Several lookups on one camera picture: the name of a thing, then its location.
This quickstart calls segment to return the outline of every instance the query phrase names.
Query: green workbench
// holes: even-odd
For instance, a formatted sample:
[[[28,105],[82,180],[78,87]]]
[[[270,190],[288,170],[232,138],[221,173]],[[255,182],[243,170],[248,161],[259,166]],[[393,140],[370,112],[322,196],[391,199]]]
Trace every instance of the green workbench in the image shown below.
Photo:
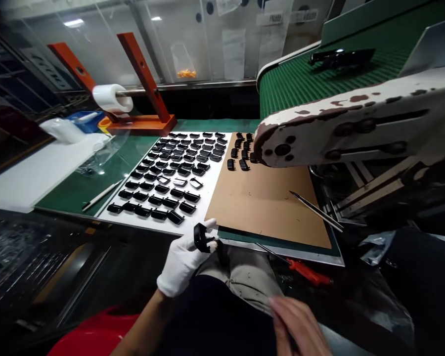
[[[185,132],[251,132],[253,133],[259,120],[179,120],[174,131]],[[117,136],[114,140],[123,144],[101,168],[98,174],[86,177],[78,172],[71,173],[62,183],[48,193],[36,206],[37,211],[71,214],[73,216],[94,218],[107,197],[102,198],[93,207],[82,212],[82,206],[111,184],[123,179],[148,152],[158,139],[156,136]],[[258,242],[270,246],[275,252],[286,256],[303,258],[312,261],[344,266],[334,232],[325,224],[330,237],[331,249],[283,241],[267,236],[256,235],[244,231],[233,230],[220,226],[219,236],[231,245],[255,250],[261,249],[253,243]]]

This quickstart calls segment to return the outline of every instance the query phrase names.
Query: white foam block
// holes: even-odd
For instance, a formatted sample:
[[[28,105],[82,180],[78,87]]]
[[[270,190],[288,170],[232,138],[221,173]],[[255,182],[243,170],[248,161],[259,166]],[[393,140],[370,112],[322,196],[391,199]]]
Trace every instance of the white foam block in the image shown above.
[[[173,132],[173,133],[174,134],[179,134],[179,133],[187,134],[188,138],[185,138],[185,139],[191,139],[189,137],[190,132]],[[202,136],[202,132],[192,132],[192,134],[195,134],[195,133],[200,134],[199,138],[204,139],[204,137]],[[190,193],[201,195],[201,198],[197,203],[188,202],[188,204],[190,204],[190,205],[193,205],[193,206],[196,205],[196,210],[192,215],[189,215],[189,214],[183,212],[182,210],[180,210],[179,205],[177,206],[175,211],[179,215],[184,216],[184,221],[180,225],[175,225],[169,219],[166,219],[165,221],[160,221],[160,220],[152,218],[151,216],[149,216],[147,218],[143,218],[143,217],[136,215],[135,213],[130,213],[127,211],[122,211],[120,214],[114,214],[114,213],[111,213],[106,210],[107,206],[111,203],[114,203],[117,205],[123,205],[127,201],[131,202],[132,204],[141,204],[144,208],[153,208],[153,209],[156,208],[160,211],[171,210],[171,209],[165,207],[164,205],[154,206],[154,205],[150,204],[148,202],[148,200],[146,200],[145,202],[140,202],[134,198],[126,200],[126,199],[123,199],[117,195],[118,192],[123,189],[125,189],[126,191],[132,191],[131,189],[125,188],[125,183],[127,181],[137,181],[137,182],[142,183],[142,182],[146,181],[145,178],[141,178],[141,179],[135,179],[132,177],[127,178],[125,180],[125,182],[123,182],[122,185],[118,189],[115,190],[112,197],[107,200],[107,202],[101,208],[101,211],[99,211],[95,215],[95,217],[99,218],[100,220],[104,220],[104,221],[108,221],[108,222],[112,222],[112,223],[119,223],[119,224],[130,225],[130,226],[139,226],[139,227],[144,227],[147,229],[165,231],[165,232],[170,232],[170,233],[179,234],[179,235],[193,233],[194,226],[197,223],[199,223],[199,222],[201,223],[202,221],[204,221],[206,212],[208,211],[209,204],[211,202],[211,198],[213,197],[214,189],[216,188],[216,182],[218,181],[218,177],[219,177],[221,168],[224,167],[223,169],[226,169],[226,167],[225,167],[226,160],[227,160],[226,156],[230,157],[230,153],[228,153],[228,151],[230,151],[230,148],[228,147],[228,145],[229,145],[229,141],[230,141],[230,137],[231,137],[232,133],[224,133],[224,134],[225,134],[224,139],[226,139],[228,141],[228,143],[226,144],[226,150],[224,152],[224,155],[222,156],[222,159],[219,162],[213,162],[211,160],[208,160],[207,162],[205,162],[204,164],[210,165],[211,168],[209,168],[202,177],[196,176],[193,173],[191,173],[188,177],[182,177],[177,172],[175,172],[175,174],[173,176],[168,177],[171,179],[171,182],[167,184],[167,186],[170,188],[170,190],[173,188],[176,188],[178,190],[189,191]],[[194,160],[193,163],[196,166],[198,164],[198,161]],[[173,181],[175,180],[175,178],[181,178],[181,179],[188,180],[188,183],[186,184],[186,186],[184,188],[175,186],[173,184]],[[189,183],[189,180],[191,178],[196,178],[199,182],[203,183],[203,187],[200,189],[195,189]],[[154,182],[148,182],[148,183],[155,184],[155,186],[159,184],[159,182],[157,180]],[[158,196],[160,198],[168,197],[169,199],[172,199],[172,200],[178,200],[177,198],[173,197],[170,194],[170,190],[166,194],[161,194],[161,193],[155,191],[155,188],[153,188],[150,192],[147,192],[140,188],[137,188],[134,191],[140,191],[142,193],[149,194],[149,196],[154,194],[155,196]],[[179,201],[181,203],[185,200],[184,200],[184,198],[182,198],[182,199],[179,199]]]

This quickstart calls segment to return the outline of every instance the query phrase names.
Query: screwdriver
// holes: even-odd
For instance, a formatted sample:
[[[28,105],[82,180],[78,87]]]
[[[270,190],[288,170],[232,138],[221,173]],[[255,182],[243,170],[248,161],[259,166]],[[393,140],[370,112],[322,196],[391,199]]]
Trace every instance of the screwdriver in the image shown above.
[[[283,258],[283,257],[279,256],[278,254],[276,254],[274,251],[269,250],[267,247],[261,245],[260,243],[256,243],[256,245],[263,248],[270,254],[276,256],[277,258],[281,259],[282,261],[288,263],[290,265],[289,266],[290,269],[297,271],[299,274],[301,274],[303,277],[305,277],[311,283],[313,283],[316,287],[319,286],[320,284],[329,285],[329,284],[333,283],[333,281],[330,278],[328,278],[327,276],[325,276],[323,274],[315,272],[313,269],[304,265],[300,261],[294,261],[289,258],[287,258],[287,259]]]

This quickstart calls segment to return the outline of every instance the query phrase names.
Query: tape roll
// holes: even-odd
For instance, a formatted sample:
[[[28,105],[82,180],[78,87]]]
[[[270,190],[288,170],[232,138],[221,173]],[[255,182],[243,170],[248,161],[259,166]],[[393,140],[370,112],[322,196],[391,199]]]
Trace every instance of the tape roll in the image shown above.
[[[102,110],[119,115],[130,112],[134,107],[134,101],[131,97],[116,97],[117,91],[125,90],[118,84],[107,84],[95,86],[92,89],[92,97]]]

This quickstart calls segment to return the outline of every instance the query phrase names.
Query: red screwdriver handle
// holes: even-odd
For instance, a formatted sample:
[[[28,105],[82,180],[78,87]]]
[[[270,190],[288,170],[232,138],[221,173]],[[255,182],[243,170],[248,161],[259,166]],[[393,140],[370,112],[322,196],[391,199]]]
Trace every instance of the red screwdriver handle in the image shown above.
[[[290,269],[297,271],[315,286],[319,286],[320,284],[331,284],[331,279],[323,274],[316,273],[313,269],[307,267],[303,263],[291,259],[287,259],[287,261],[290,262]]]

